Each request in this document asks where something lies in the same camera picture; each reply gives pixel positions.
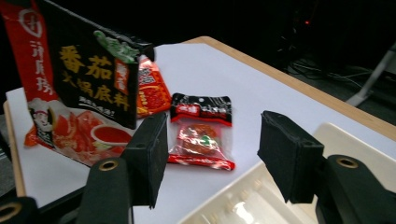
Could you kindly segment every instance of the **transparent plastic wrapper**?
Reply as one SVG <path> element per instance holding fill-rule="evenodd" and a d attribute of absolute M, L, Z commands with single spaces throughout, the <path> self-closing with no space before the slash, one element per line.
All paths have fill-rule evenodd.
<path fill-rule="evenodd" d="M 172 95 L 171 130 L 175 143 L 168 162 L 233 170 L 232 104 L 228 96 Z"/>

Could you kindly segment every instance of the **white tabletop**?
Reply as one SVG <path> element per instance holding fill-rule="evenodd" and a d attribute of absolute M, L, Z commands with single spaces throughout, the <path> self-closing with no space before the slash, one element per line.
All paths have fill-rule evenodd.
<path fill-rule="evenodd" d="M 248 171 L 257 156 L 261 112 L 284 114 L 313 133 L 331 122 L 396 159 L 396 142 L 322 105 L 206 44 L 175 44 L 156 48 L 157 64 L 171 93 L 224 96 L 233 104 L 233 171 L 167 164 L 154 209 L 134 207 L 135 223 L 177 223 L 237 177 Z M 27 196 L 41 207 L 83 187 L 89 168 L 44 147 L 25 148 L 23 139 L 33 125 L 23 89 L 7 93 Z M 169 144 L 173 142 L 169 132 Z"/>

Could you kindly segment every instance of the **hot pot seasoning package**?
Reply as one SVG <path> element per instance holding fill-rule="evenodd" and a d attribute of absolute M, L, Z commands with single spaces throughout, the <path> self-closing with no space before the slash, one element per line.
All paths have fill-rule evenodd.
<path fill-rule="evenodd" d="M 139 59 L 154 61 L 153 46 L 49 0 L 0 7 L 34 124 L 25 145 L 88 166 L 118 157 L 136 128 Z"/>
<path fill-rule="evenodd" d="M 158 65 L 144 55 L 139 64 L 138 78 L 137 117 L 141 119 L 168 110 L 172 96 Z"/>
<path fill-rule="evenodd" d="M 228 96 L 172 95 L 175 143 L 168 162 L 233 170 L 232 104 Z"/>

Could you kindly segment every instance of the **wooden table edge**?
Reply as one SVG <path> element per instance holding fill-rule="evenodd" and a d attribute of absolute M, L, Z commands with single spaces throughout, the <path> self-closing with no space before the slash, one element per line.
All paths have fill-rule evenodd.
<path fill-rule="evenodd" d="M 344 101 L 341 101 L 324 91 L 316 89 L 315 87 L 312 87 L 295 77 L 291 77 L 266 63 L 263 63 L 259 60 L 256 60 L 246 55 L 245 53 L 237 49 L 233 49 L 232 47 L 225 45 L 210 36 L 199 36 L 194 39 L 187 40 L 183 43 L 204 43 L 214 49 L 218 49 L 226 53 L 227 55 L 235 58 L 236 60 L 240 61 L 241 63 L 245 63 L 248 66 L 255 68 L 256 70 L 259 70 L 264 74 L 280 82 L 283 82 L 289 87 L 340 112 L 341 114 L 349 117 L 350 119 L 353 119 L 359 122 L 360 124 L 378 133 L 383 134 L 384 136 L 392 139 L 393 141 L 396 141 L 396 126 L 382 119 L 379 119 L 363 110 L 360 110 L 353 105 L 349 105 Z"/>
<path fill-rule="evenodd" d="M 8 132 L 8 140 L 9 140 L 9 147 L 11 150 L 11 160 L 12 160 L 12 168 L 14 172 L 14 181 L 15 181 L 15 189 L 17 191 L 18 197 L 26 196 L 26 190 L 24 187 L 24 182 L 22 178 L 22 169 L 21 169 L 21 162 L 20 162 L 20 155 L 17 149 L 17 142 L 15 138 L 14 128 L 12 126 L 12 119 L 11 114 L 9 111 L 8 101 L 3 103 L 3 108 L 6 117 L 6 124 L 7 124 L 7 132 Z"/>

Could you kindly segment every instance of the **white tray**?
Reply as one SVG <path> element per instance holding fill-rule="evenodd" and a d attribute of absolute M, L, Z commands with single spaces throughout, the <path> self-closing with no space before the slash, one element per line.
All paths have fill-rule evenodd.
<path fill-rule="evenodd" d="M 323 123 L 313 134 L 325 146 L 323 156 L 342 154 L 366 164 L 381 184 L 396 192 L 396 161 L 340 128 Z M 285 203 L 263 162 L 218 192 L 180 224 L 318 223 L 312 203 Z"/>

